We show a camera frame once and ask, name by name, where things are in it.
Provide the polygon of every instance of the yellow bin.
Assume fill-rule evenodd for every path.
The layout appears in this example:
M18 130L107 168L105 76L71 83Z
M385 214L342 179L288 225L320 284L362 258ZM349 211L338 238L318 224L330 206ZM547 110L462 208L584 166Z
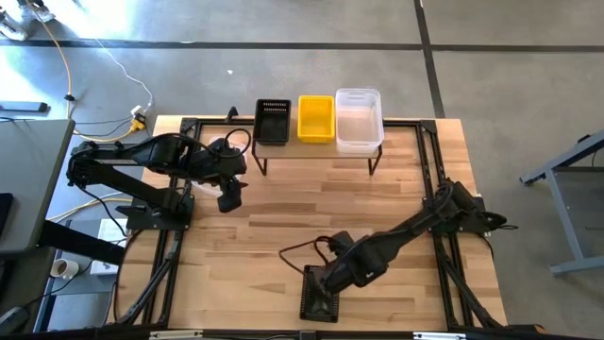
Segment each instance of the yellow bin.
M298 139L302 143L326 144L335 137L335 110L331 95L300 95Z

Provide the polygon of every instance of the yellow cable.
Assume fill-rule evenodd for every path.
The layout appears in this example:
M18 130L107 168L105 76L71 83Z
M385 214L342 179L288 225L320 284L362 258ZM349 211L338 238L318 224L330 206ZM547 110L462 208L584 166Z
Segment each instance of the yellow cable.
M132 201L132 199L129 199L129 198L105 198L105 199L103 199L103 201L104 201L104 202L106 202L106 203L107 203L107 202L131 202L131 201ZM84 204L79 205L79 206L77 206L77 207L75 207L75 208L72 208L71 210L69 210L69 211L67 211L67 212L60 213L60 214L58 214L58 215L56 215L56 216L52 216L52 217L50 217L50 218L48 218L48 219L49 219L49 220L58 219L58 218L61 218L61 217L63 217L63 216L66 216L66 215L70 215L70 214L73 214L73 213L77 213L78 211L80 211L80 210L82 210L82 209L85 209L85 208L88 208L88 207L91 207L91 206L97 205L97 204L99 204L99 203L100 203L99 201L97 201L96 199L94 199L94 200L91 200L91 201L90 201L90 202L88 202L88 203L84 203Z
M44 30L46 30L46 33L48 33L48 36L50 36L50 39L52 39L53 43L55 43L55 46L59 50L60 57L63 59L63 64L65 64L65 71L67 72L67 95L71 96L72 95L72 72L69 69L69 63L67 62L67 59L65 58L65 54L63 53L63 49L60 48L59 42L57 42L57 39L55 39L55 36L50 31L50 28L48 28L48 26L44 23L44 21L42 20L42 18L40 17L40 15L38 14L38 12L34 8L34 6L29 2L29 0L25 0L25 1L27 2L27 5L31 8L31 10L34 12L34 14L36 15L36 17L38 18L38 21L44 27ZM67 115L67 119L72 119L72 102L70 100L67 100L67 112L66 112L66 115ZM79 135L81 138L83 138L83 139L85 139L87 141L93 141L93 142L98 142L98 143L107 143L107 142L119 141L122 138L125 138L125 136L127 136L130 133L132 133L134 131L137 131L139 129L140 128L137 128L136 124L134 122L132 122L132 124L130 126L130 129L128 130L127 133L123 134L122 136L115 137L115 138L109 138L109 139L94 139L94 138L91 138L91 137L84 136L75 127L74 127L74 134L75 135Z

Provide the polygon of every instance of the wooden table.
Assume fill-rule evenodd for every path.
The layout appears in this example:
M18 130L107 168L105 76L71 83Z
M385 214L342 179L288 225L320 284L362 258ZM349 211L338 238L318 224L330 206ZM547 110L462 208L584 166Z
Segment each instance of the wooden table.
M182 118L159 116L155 134L177 132ZM475 193L461 121L441 119L437 127L446 174ZM202 142L231 129L204 127ZM242 134L231 138L245 142ZM243 189L241 208L219 213L215 197L193 189L194 222L182 246L171 329L445 329L434 249L427 234L404 246L381 278L361 289L344 290L340 321L335 324L299 319L302 277L277 256L279 249L319 235L348 230L358 239L417 213L424 186L412 129L386 128L384 155L372 177L365 160L271 160L264 177L249 152L242 181L250 185ZM146 170L143 180L168 186L167 177ZM156 231L147 230L127 253L119 282L120 314L149 280L157 239ZM473 234L462 233L459 239L469 286L492 316L505 324L489 248ZM320 263L310 247L288 256L299 266ZM163 288L159 288L156 313ZM452 295L461 320L456 289Z

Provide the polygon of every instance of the concrete floor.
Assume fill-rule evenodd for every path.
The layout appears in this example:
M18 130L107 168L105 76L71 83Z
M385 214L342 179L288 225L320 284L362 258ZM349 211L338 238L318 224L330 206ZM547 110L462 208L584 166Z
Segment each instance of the concrete floor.
M47 0L58 38L143 41L419 43L412 0L219 1ZM432 43L603 44L604 2L424 0ZM94 26L87 24L86 18ZM33 39L46 40L42 28ZM253 113L260 97L296 99L341 87L373 87L388 117L434 117L421 51L111 49L156 97L159 114ZM78 98L77 122L125 117L146 93L102 50L67 48ZM510 323L602 337L604 269L552 278L549 264L571 259L544 183L525 188L523 173L604 127L602 54L434 53L445 115L461 118L478 188L487 205L520 226L493 236L495 265ZM65 72L48 47L0 47L5 99L44 100L64 116ZM114 126L87 126L103 133ZM129 141L139 141L144 133ZM72 145L80 140L74 137ZM604 154L596 159L604 164ZM95 188L103 194L101 188ZM49 215L87 201L61 178ZM99 208L77 218L99 218ZM595 239L604 232L595 231ZM599 243L595 252L603 252ZM58 300L51 328L98 323L62 315L106 307L89 297Z

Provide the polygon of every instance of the transparent bin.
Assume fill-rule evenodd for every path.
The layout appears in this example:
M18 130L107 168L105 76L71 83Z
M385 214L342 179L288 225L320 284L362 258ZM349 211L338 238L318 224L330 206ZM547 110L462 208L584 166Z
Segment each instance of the transparent bin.
M336 140L343 153L369 153L384 140L379 92L340 89L336 93Z
M300 95L298 139L302 143L327 144L335 136L333 96Z

